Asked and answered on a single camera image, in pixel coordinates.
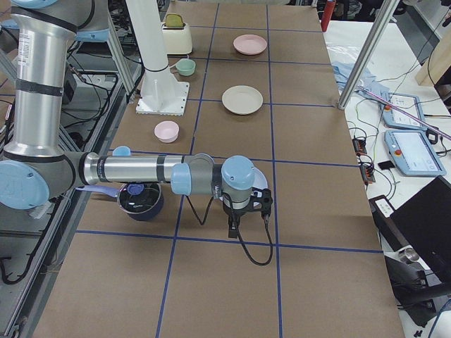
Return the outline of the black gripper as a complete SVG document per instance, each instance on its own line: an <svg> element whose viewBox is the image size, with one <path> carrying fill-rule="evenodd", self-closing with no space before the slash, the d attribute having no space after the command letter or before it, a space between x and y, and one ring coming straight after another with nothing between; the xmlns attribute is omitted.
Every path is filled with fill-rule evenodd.
<svg viewBox="0 0 451 338"><path fill-rule="evenodd" d="M268 225L271 216L273 199L271 190L268 188L252 188L248 201L244 206L239 206L234 202L230 195L223 193L223 210L228 216L228 237L237 238L237 226L240 224L241 217L246 213L260 212L264 224Z"/></svg>

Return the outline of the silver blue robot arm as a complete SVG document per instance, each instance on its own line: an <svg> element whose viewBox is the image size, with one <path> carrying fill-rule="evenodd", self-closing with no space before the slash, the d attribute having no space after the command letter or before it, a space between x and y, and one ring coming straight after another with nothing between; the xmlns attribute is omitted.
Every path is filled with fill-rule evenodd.
<svg viewBox="0 0 451 338"><path fill-rule="evenodd" d="M105 1L14 1L11 15L20 30L16 112L12 140L1 162L1 202L18 210L41 206L68 190L98 182L120 182L134 189L168 183L174 194L222 199L229 237L240 238L240 219L271 215L268 189L253 185L254 165L233 156L217 165L195 156L100 156L65 152L58 132L67 44L79 33L108 27Z"/></svg>

